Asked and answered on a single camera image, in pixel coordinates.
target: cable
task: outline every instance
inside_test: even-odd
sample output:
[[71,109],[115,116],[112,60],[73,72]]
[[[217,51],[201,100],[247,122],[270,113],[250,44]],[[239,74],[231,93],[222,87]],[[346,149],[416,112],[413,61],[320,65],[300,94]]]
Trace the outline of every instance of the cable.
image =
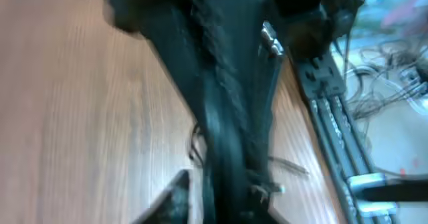
[[[359,51],[360,58],[363,61],[364,65],[366,67],[370,67],[372,69],[377,70],[377,73],[370,70],[367,71],[367,73],[372,76],[376,75],[370,85],[370,92],[368,94],[364,96],[359,95],[359,100],[356,100],[356,98],[350,98],[347,100],[350,106],[354,106],[352,115],[356,120],[368,118],[369,116],[379,113],[383,108],[401,100],[407,100],[410,106],[416,112],[422,115],[428,114],[428,111],[422,110],[413,99],[414,95],[417,93],[414,93],[412,91],[417,90],[418,88],[421,88],[423,86],[408,86],[408,88],[413,87],[413,89],[406,90],[406,88],[401,88],[398,85],[394,84],[392,81],[389,81],[390,70],[393,70],[397,67],[415,65],[422,58],[420,48],[423,39],[424,37],[422,37],[419,43],[417,44],[417,51],[419,51],[419,53],[411,51],[410,42],[404,39],[384,41],[378,44],[375,49],[363,48]],[[344,60],[346,60],[347,56],[342,55],[338,46],[335,47],[341,54],[341,56],[344,58]],[[371,58],[368,58],[366,55],[367,53],[375,53],[375,55]],[[352,72],[358,77],[358,80],[361,82],[361,77],[363,74],[365,74],[365,72],[358,72],[355,69]],[[395,95],[389,96],[388,98],[385,98],[382,95],[375,93],[373,85],[379,78],[382,78],[384,82],[387,83],[389,87],[393,87],[394,90],[402,90],[403,92],[397,92]],[[361,93],[363,87],[363,84],[359,84],[356,93]]]
[[410,175],[410,174],[401,174],[401,173],[395,173],[393,171],[388,171],[387,169],[381,168],[381,167],[376,167],[376,170],[378,172],[384,173],[386,175],[392,176],[392,177],[397,177],[400,179],[413,179],[413,180],[417,180],[417,179],[426,179],[428,178],[428,176],[426,174],[415,174],[415,175]]
[[[336,49],[336,51],[339,53],[339,56],[342,57],[344,62],[348,62],[348,65],[352,68],[352,73],[355,74],[358,78],[358,88],[356,90],[356,92],[350,97],[348,98],[346,101],[351,101],[351,100],[355,100],[359,97],[361,97],[362,94],[362,90],[364,88],[364,82],[362,81],[362,76],[357,74],[357,69],[355,67],[355,65],[349,61],[345,61],[345,58],[347,58],[343,53],[342,50],[340,49],[339,43],[337,42],[337,39],[333,41],[333,46]],[[347,79],[347,75],[348,75],[348,70],[344,73],[344,80]]]
[[[201,137],[202,133],[201,133],[201,128],[200,126],[196,123],[193,126],[192,132],[191,132],[191,136],[190,136],[190,141],[189,141],[189,147],[187,149],[187,154],[189,156],[189,159],[192,161],[192,163],[197,167],[197,168],[203,168],[204,166],[204,161],[203,158],[201,156],[201,154],[199,153],[198,149],[196,148],[196,144],[195,144],[195,139],[198,137]],[[304,167],[293,163],[289,160],[283,159],[283,158],[278,158],[278,157],[274,157],[274,156],[269,156],[268,157],[270,161],[272,162],[276,162],[278,164],[281,164],[284,168],[287,168],[291,171],[300,173],[300,174],[304,174],[304,175],[308,175],[309,171],[306,170]]]
[[[395,92],[400,92],[403,90],[403,87],[400,85],[386,79],[382,78],[379,74],[379,69],[374,68],[373,66],[358,66],[355,70],[349,70],[349,77],[352,77],[353,75],[357,75],[359,78],[362,78],[365,75],[372,75],[372,76],[378,76],[388,87],[392,88]],[[428,115],[428,110],[423,109],[416,103],[415,99],[410,96],[405,96],[406,101],[409,103],[410,107],[414,109],[418,114],[420,115]],[[348,104],[352,105],[355,104],[356,100],[354,101],[348,101]]]
[[345,56],[344,56],[344,66],[343,66],[343,80],[344,85],[346,85],[346,75],[348,73],[348,64],[349,64],[349,47],[350,47],[350,31],[346,34],[346,46],[345,46]]
[[364,129],[363,134],[363,140],[362,142],[364,143],[364,145],[366,146],[366,149],[370,152],[372,150],[372,143],[371,141],[367,138],[367,134],[368,134],[368,128],[370,126],[370,120],[367,119],[366,121],[366,128]]

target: black metal frame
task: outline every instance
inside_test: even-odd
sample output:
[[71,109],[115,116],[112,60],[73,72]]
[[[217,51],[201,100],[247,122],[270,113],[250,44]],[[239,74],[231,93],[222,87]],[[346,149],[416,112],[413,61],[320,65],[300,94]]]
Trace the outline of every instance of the black metal frame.
[[349,223],[396,223],[393,215],[364,218],[348,184],[350,177],[374,173],[374,166],[343,99],[344,82],[330,53],[294,63],[318,144],[327,162],[343,213]]

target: wooden table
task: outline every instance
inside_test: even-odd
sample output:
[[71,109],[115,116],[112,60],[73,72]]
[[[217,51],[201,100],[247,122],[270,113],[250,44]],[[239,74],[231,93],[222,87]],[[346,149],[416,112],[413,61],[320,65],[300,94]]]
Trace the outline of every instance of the wooden table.
[[[273,166],[287,188],[275,206],[292,223],[343,223],[288,64],[274,109],[273,154],[310,171]],[[129,223],[191,168],[192,125],[102,0],[0,0],[0,223]]]

